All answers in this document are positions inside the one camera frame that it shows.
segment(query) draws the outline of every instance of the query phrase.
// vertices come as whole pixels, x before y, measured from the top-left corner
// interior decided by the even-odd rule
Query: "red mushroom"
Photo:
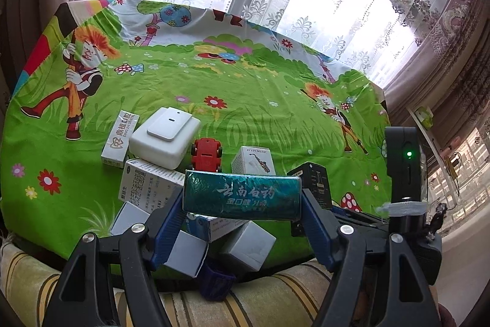
[[[132,72],[133,69],[128,63],[124,63],[122,66],[114,68],[114,71],[118,73],[118,75],[123,74],[124,72]]]
[[[342,197],[342,201],[340,202],[340,206],[348,209],[349,211],[362,212],[361,207],[359,204],[357,204],[354,194],[351,192],[345,193],[344,197]]]

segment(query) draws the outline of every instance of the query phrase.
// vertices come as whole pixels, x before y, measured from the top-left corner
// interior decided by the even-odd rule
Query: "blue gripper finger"
[[[168,261],[172,252],[173,245],[177,240],[180,228],[184,223],[186,213],[182,210],[182,191],[173,195],[163,208],[153,211],[150,218],[155,215],[154,222],[161,223],[160,228],[155,228],[157,233],[153,238],[153,245],[150,250],[153,251],[150,265],[152,270],[156,270],[160,265]],[[152,221],[150,218],[147,222],[149,227],[149,236],[151,235]]]
[[[322,209],[309,189],[301,196],[301,223],[317,260],[330,272],[342,261],[337,229],[340,223],[330,211]]]

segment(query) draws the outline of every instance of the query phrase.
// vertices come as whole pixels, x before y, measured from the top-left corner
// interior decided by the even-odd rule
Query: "wall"
[[[443,239],[443,262],[435,283],[439,302],[459,325],[490,279],[490,206]]]

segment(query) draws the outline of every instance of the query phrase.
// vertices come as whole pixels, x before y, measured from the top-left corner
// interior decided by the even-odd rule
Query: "green teal box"
[[[217,218],[296,221],[301,179],[187,170],[182,207]]]

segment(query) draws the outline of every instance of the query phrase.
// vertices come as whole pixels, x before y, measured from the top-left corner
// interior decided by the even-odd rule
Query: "white cardboard box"
[[[189,212],[186,217],[187,233],[212,243],[225,234],[235,230],[247,221],[198,215]]]
[[[231,172],[275,176],[273,158],[265,147],[242,146],[231,162]]]
[[[182,190],[184,178],[183,173],[141,158],[128,160],[122,173],[119,199],[151,213],[162,208],[174,192]]]
[[[136,128],[139,117],[124,110],[119,111],[100,156],[104,164],[124,168],[129,138]]]
[[[180,231],[165,265],[190,277],[197,277],[208,253],[208,243]]]
[[[135,223],[146,223],[150,214],[137,206],[126,201],[119,210],[114,223],[111,227],[111,234],[117,236],[123,234],[128,228]]]
[[[221,249],[221,255],[237,268],[258,272],[276,238],[252,221],[236,230]]]

